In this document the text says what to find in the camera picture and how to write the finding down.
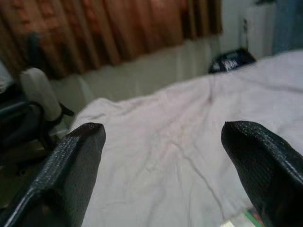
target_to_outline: brown curtain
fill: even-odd
[[[62,78],[222,30],[221,0],[0,0],[0,13],[0,58],[13,75],[28,65],[32,34],[41,67]]]

